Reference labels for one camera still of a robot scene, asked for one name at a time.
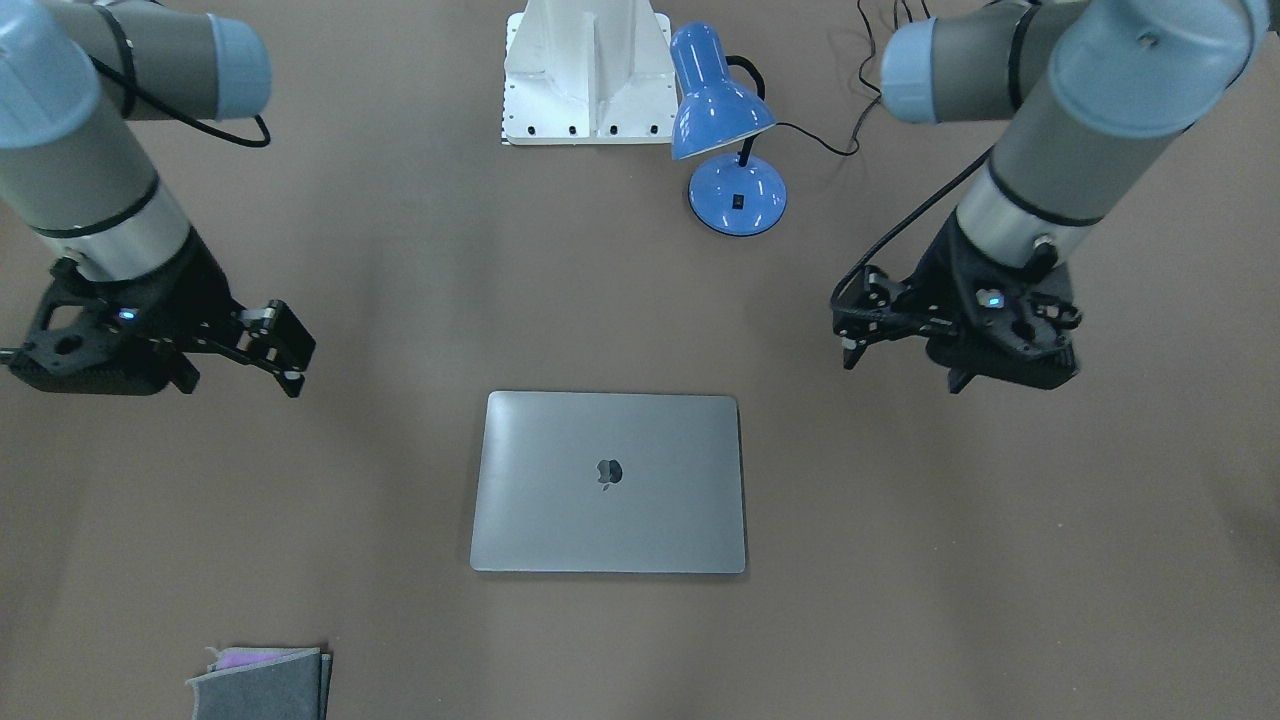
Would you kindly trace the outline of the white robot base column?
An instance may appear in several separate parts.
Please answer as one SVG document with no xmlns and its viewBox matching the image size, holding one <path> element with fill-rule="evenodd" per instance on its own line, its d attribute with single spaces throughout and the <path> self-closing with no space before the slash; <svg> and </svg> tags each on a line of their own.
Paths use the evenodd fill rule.
<svg viewBox="0 0 1280 720">
<path fill-rule="evenodd" d="M 504 32 L 509 146 L 668 145 L 672 23 L 649 1 L 529 1 Z"/>
</svg>

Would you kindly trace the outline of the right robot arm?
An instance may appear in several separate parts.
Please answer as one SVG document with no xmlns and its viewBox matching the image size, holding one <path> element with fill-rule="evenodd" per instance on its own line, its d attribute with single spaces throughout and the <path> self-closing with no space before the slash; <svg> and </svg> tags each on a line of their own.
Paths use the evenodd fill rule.
<svg viewBox="0 0 1280 720">
<path fill-rule="evenodd" d="M 191 354 L 297 397 L 316 347 L 280 301 L 246 307 L 131 131 L 177 120 L 264 149 L 273 67 L 247 23 L 157 1 L 3 4 L 3 201 L 55 261 L 3 365 L 49 393 L 193 392 Z"/>
</svg>

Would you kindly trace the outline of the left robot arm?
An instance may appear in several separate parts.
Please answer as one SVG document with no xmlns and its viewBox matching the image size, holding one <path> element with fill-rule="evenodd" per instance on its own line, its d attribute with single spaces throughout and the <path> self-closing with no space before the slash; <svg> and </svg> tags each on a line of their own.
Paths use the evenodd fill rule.
<svg viewBox="0 0 1280 720">
<path fill-rule="evenodd" d="M 908 278 L 861 258 L 836 284 L 844 365 L 922 337 L 952 392 L 1070 380 L 1070 254 L 1276 28 L 1275 1 L 992 1 L 897 29 L 879 67 L 895 118 L 1006 128 L 959 174 L 970 188 Z"/>
</svg>

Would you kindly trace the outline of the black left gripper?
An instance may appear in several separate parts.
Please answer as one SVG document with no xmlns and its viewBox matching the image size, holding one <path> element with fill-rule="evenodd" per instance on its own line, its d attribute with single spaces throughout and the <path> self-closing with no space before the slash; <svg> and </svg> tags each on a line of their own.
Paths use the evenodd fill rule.
<svg viewBox="0 0 1280 720">
<path fill-rule="evenodd" d="M 1009 351 L 1004 337 L 978 316 L 974 281 L 959 272 L 977 251 L 950 213 L 906 279 L 891 281 L 878 266 L 859 266 L 837 283 L 829 299 L 832 332 L 841 343 L 841 363 L 854 369 L 872 345 L 908 337 L 927 338 L 925 348 L 955 348 L 963 341 L 992 351 Z M 905 309 L 897 301 L 905 295 Z"/>
</svg>

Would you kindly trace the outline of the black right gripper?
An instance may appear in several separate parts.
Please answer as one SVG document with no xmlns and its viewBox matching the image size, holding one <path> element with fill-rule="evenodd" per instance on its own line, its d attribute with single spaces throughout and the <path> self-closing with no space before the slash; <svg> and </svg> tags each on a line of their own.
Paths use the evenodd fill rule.
<svg viewBox="0 0 1280 720">
<path fill-rule="evenodd" d="M 159 268 L 128 281 L 91 284 L 97 297 L 114 307 L 133 307 L 140 316 L 122 322 L 105 350 L 90 356 L 113 363 L 141 340 L 175 341 L 180 347 L 207 341 L 207 350 L 234 363 L 268 373 L 291 398 L 305 387 L 316 347 L 291 306 L 279 299 L 246 309 L 230 293 L 224 270 L 191 228 L 179 251 Z"/>
</svg>

